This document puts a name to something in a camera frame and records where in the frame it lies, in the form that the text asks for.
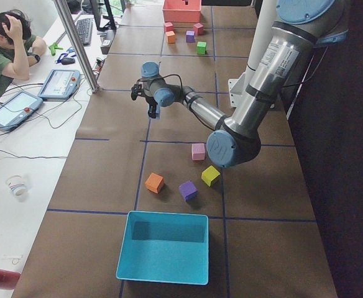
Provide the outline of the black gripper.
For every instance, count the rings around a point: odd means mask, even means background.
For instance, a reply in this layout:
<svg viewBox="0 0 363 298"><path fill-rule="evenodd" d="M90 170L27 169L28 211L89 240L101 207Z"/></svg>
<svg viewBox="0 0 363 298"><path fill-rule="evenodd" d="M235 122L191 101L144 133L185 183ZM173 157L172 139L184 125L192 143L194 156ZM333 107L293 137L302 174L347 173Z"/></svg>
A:
<svg viewBox="0 0 363 298"><path fill-rule="evenodd" d="M149 107L147 110L147 114L151 119L157 118L157 106L156 101L152 95L149 95L148 92L143 88L143 84L135 83L133 87L131 87L131 99L135 101L138 97L143 97L145 101L148 103Z"/></svg>

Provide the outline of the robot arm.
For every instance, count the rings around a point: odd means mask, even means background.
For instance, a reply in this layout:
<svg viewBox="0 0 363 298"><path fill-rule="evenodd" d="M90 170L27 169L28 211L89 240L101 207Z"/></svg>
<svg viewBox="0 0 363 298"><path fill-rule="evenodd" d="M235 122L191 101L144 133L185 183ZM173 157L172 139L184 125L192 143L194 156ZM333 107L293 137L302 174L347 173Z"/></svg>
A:
<svg viewBox="0 0 363 298"><path fill-rule="evenodd" d="M258 128L290 76L301 76L298 64L312 49L346 38L350 1L263 1L245 72L232 80L238 97L232 115L207 103L184 84L168 84L154 62L144 63L131 98L143 97L148 115L178 102L211 129L206 142L210 160L228 168L253 160L260 151Z"/></svg>

